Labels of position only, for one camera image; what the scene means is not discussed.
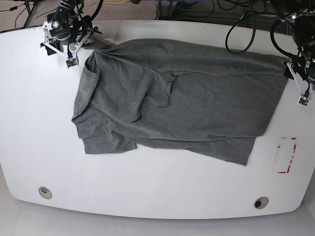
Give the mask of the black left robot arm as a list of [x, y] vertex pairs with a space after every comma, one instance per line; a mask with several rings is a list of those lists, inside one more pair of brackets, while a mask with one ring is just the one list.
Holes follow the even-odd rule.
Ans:
[[[299, 91], [298, 103], [308, 106], [315, 93], [315, 2], [313, 0], [272, 0], [278, 20], [270, 29], [274, 47], [290, 58], [286, 62], [285, 75], [294, 80]], [[297, 54], [289, 53], [275, 41], [274, 32], [280, 23], [287, 23], [297, 47]]]

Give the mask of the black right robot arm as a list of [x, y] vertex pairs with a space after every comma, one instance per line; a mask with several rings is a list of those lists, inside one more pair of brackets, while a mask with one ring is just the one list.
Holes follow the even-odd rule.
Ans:
[[41, 48], [44, 47], [49, 56], [62, 56], [67, 67], [79, 65], [77, 54], [81, 47], [94, 42], [95, 34], [101, 33], [93, 26], [93, 20], [102, 5], [101, 0], [92, 16], [83, 16], [83, 0], [62, 0], [42, 25], [45, 40], [40, 44]]

